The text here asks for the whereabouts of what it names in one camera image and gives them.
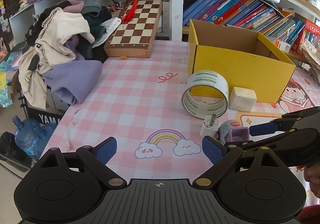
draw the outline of purple book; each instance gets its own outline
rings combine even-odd
[[[197,20],[205,21],[210,15],[212,15],[213,12],[217,11],[218,7],[220,7],[226,1],[227,0],[219,0],[216,4],[210,7],[206,12],[204,12],[204,14],[201,17],[199,17]]]

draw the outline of pink gingham tablecloth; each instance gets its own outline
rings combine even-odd
[[[68,109],[44,151],[59,147],[71,152],[113,136],[117,153],[107,166],[127,181],[188,178],[192,182],[212,163],[201,150],[203,121],[188,114],[181,103],[187,79],[188,43],[156,40],[148,59],[108,58],[84,102]],[[297,68],[292,80],[314,106],[320,105],[320,88],[311,76]],[[221,124],[237,119],[250,126],[281,117],[283,108],[280,102],[256,103],[250,113],[228,110],[219,120]],[[294,108],[303,109],[299,103]],[[302,172],[291,170],[306,188],[306,205],[318,204]]]

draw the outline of tape roll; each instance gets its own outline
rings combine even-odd
[[[208,86],[218,90],[223,98],[214,103],[205,103],[195,99],[190,90],[196,86]],[[182,105],[192,116],[205,119],[208,115],[222,116],[228,109],[229,86],[226,79],[214,71],[198,71],[190,76],[187,89],[182,95]]]

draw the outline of blue gripper pad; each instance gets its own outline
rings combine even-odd
[[[262,135],[269,135],[274,134],[278,131],[278,126],[272,122],[251,126],[249,128],[251,136],[262,136]]]
[[[224,146],[209,136],[205,136],[202,139],[202,151],[213,165],[218,163],[227,153],[227,149]]]
[[[103,164],[107,164],[109,160],[117,152],[117,140],[113,138],[111,141],[107,142],[105,145],[100,147],[96,152],[96,158]]]

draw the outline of water bottle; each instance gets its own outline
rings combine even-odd
[[[40,124],[32,118],[21,121],[18,116],[13,117],[12,121],[18,128],[14,134],[16,145],[27,155],[36,159],[32,146],[33,140],[35,138],[35,133],[31,129],[31,126],[33,124],[38,124],[40,126]]]
[[[40,159],[41,154],[43,153],[45,146],[49,142],[56,127],[57,124],[55,123],[48,123],[43,127],[40,127],[40,125],[37,123],[32,124],[31,129],[36,136],[33,140],[32,150],[35,154],[34,156],[36,157],[36,160]]]

